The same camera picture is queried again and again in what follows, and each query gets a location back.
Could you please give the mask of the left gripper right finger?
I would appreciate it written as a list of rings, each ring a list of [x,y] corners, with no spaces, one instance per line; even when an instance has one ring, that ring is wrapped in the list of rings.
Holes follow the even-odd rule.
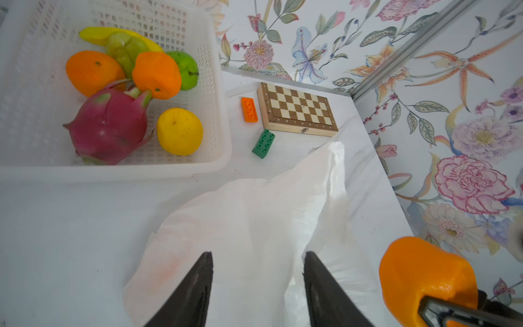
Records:
[[[372,327],[314,252],[306,252],[306,301],[312,327]]]

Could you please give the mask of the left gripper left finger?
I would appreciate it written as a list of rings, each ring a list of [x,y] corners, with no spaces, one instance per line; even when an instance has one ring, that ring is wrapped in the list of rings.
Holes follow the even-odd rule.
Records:
[[[204,327],[212,278],[212,253],[204,252],[145,327]]]

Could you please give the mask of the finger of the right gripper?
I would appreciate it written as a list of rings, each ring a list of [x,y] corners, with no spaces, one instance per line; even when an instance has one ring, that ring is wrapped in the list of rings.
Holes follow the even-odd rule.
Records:
[[[428,326],[522,326],[522,314],[509,307],[485,300],[479,309],[471,309],[431,296],[425,296],[418,314]]]

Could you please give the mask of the orange fruit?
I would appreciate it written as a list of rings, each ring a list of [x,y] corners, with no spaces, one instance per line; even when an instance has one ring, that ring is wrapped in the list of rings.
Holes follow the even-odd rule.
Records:
[[[110,83],[126,78],[115,59],[92,50],[72,55],[65,70],[73,86],[86,97],[91,97]]]
[[[381,259],[379,279],[385,305],[402,326],[426,326],[418,314],[425,296],[478,308],[478,285],[469,262],[418,237],[391,243]]]
[[[166,53],[140,53],[132,72],[132,80],[140,91],[151,91],[155,99],[167,100],[181,90],[181,73],[176,61]]]

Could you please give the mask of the white translucent plastic bag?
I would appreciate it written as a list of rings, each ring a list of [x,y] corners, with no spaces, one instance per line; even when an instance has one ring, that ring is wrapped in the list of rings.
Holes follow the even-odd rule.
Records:
[[[303,260],[318,255],[365,318],[385,325],[377,278],[357,244],[345,148],[330,142],[270,180],[238,179],[171,213],[123,291],[144,326],[204,252],[213,257],[208,326],[308,326]]]

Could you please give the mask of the yellow lemon fruit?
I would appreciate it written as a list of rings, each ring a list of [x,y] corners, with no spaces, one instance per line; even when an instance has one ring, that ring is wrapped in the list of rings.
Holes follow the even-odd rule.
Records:
[[[203,136],[199,118],[183,108],[170,108],[157,120],[159,144],[173,155],[192,155],[202,144]]]

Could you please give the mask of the pink dragon fruit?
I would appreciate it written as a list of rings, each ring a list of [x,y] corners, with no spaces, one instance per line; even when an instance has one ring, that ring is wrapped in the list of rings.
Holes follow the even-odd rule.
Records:
[[[116,165],[153,138],[146,135],[152,93],[137,87],[118,89],[129,82],[108,84],[86,100],[72,122],[63,125],[83,163]]]

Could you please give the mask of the green apple fruit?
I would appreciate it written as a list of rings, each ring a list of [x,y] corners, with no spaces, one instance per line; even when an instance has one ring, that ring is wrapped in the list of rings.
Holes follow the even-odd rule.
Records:
[[[181,75],[181,90],[189,91],[197,86],[199,79],[199,68],[196,60],[190,55],[182,51],[168,51],[166,52],[178,65]]]

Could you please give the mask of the green pepper fruit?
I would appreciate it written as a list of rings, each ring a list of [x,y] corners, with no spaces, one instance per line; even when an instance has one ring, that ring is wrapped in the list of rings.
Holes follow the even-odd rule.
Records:
[[[143,40],[124,32],[116,32],[107,39],[105,51],[118,62],[125,76],[131,78],[137,56],[148,52],[149,49]]]

